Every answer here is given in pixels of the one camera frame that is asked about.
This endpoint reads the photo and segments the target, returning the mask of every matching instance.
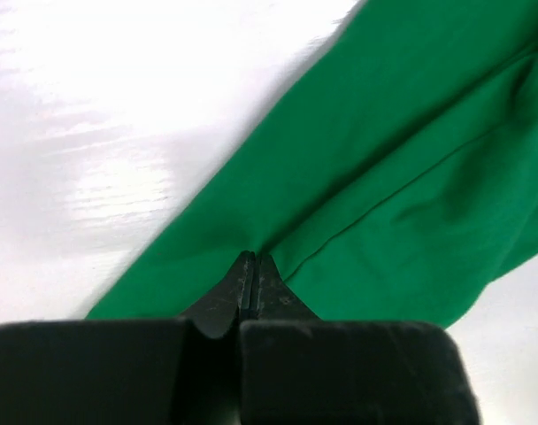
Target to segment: green cloth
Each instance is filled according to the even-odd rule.
[[[440,325],[535,255],[538,0],[371,0],[89,318],[173,316],[242,250],[323,319]]]

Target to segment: white surface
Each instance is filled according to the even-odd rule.
[[[355,0],[0,0],[0,322],[81,317]],[[538,258],[451,329],[538,425]]]

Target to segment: green fabric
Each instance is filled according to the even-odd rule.
[[[89,317],[173,316],[242,250],[324,319],[441,325],[535,255],[538,0],[371,0]]]

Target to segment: black clamp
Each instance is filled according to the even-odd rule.
[[[420,322],[321,321],[242,253],[179,317],[0,326],[0,425],[479,424],[457,348]]]

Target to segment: black tool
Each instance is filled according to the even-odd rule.
[[[0,425],[214,423],[474,425],[479,415],[443,330],[321,321],[271,257],[251,252],[173,319],[0,326]]]

